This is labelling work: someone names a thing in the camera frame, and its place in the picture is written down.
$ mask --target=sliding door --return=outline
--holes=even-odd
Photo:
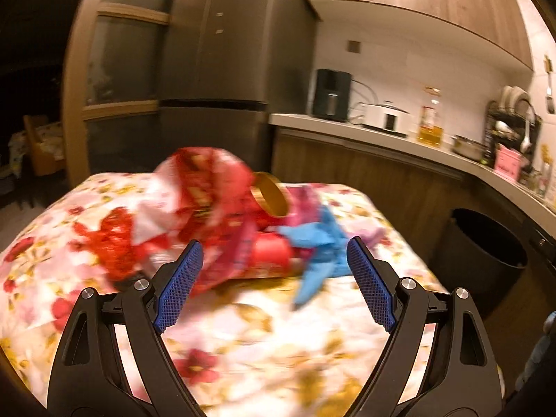
[[[156,93],[173,0],[81,0],[66,50],[68,178],[151,171],[162,149]]]

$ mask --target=black trash bin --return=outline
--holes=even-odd
[[[482,213],[456,208],[429,267],[449,292],[466,288],[485,318],[526,265],[527,253],[512,232]]]

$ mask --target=black dish rack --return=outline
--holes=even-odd
[[[535,112],[535,108],[533,108],[533,105],[530,104],[529,101],[520,100],[518,103],[520,102],[525,102],[535,116],[534,123],[533,121],[530,121],[529,127],[531,147],[525,154],[523,154],[523,156],[528,160],[528,164],[523,167],[522,171],[529,173],[533,170],[533,159],[535,151],[537,150],[537,143],[543,119]],[[485,128],[483,134],[483,145],[485,145],[483,164],[490,168],[494,168],[494,162],[496,161],[497,155],[497,145],[502,145],[508,149],[520,151],[519,149],[523,139],[525,138],[525,116],[518,113],[502,111],[497,107],[497,103],[495,101],[489,102],[486,110]],[[508,137],[500,135],[500,133],[495,129],[497,121],[504,122],[515,133],[515,136]]]

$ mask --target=stainless steel refrigerator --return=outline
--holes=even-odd
[[[167,148],[224,148],[267,171],[270,113],[303,113],[317,16],[306,0],[174,0],[160,69]]]

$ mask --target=silver bolt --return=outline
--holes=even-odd
[[[401,286],[407,288],[408,290],[413,290],[417,286],[417,284],[413,279],[406,277],[405,279],[401,280]]]
[[[466,300],[469,297],[469,292],[465,288],[458,288],[455,291],[455,294],[463,300]]]
[[[146,279],[140,279],[138,281],[135,281],[135,284],[133,284],[133,286],[136,290],[144,290],[148,287],[148,281]]]
[[[83,299],[88,300],[91,296],[95,294],[95,291],[92,288],[86,288],[81,292],[81,297]]]

